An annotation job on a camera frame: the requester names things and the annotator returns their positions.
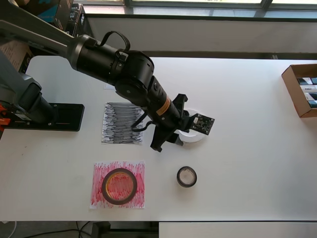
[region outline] floor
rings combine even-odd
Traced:
[[[79,228],[85,223],[85,221],[78,222]],[[91,234],[92,223],[90,222],[83,230]],[[112,229],[144,229],[149,225],[148,222],[110,222],[110,224]],[[0,238],[8,238],[13,228],[14,222],[7,224],[0,222]],[[24,238],[39,233],[68,229],[76,229],[76,222],[17,222],[16,230],[11,238]],[[82,237],[88,238],[89,236],[83,234]],[[78,238],[78,232],[42,235],[38,238]]]
[[[81,228],[85,222],[78,222]],[[14,222],[4,224],[0,222],[0,238],[8,238],[14,228]],[[92,223],[85,226],[84,231],[91,234]],[[59,230],[76,229],[75,222],[17,222],[16,230],[11,238],[23,238],[38,233],[53,232]],[[39,238],[78,238],[78,232],[66,232],[43,235]]]

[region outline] brown tape roll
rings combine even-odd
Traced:
[[[133,199],[137,192],[134,174],[123,168],[110,171],[103,180],[102,193],[106,201],[113,205],[123,205]]]

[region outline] black mounting plate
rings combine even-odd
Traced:
[[[56,119],[51,123],[38,124],[27,120],[11,119],[9,125],[3,126],[5,129],[23,130],[59,130],[59,131],[79,131],[84,114],[84,105],[50,103],[56,110]]]

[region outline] red scribbled paper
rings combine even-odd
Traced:
[[[131,171],[137,179],[137,192],[134,198],[123,205],[112,205],[107,202],[102,194],[102,184],[105,176],[112,170],[117,168],[124,168]],[[144,208],[144,161],[129,162],[129,161],[116,161],[116,162],[103,162],[95,163],[93,188],[91,191],[90,208],[113,208],[113,207],[126,207],[126,208]]]

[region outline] circuit board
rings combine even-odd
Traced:
[[[193,118],[194,120],[190,129],[208,135],[214,123],[214,119],[201,114],[195,114]]]

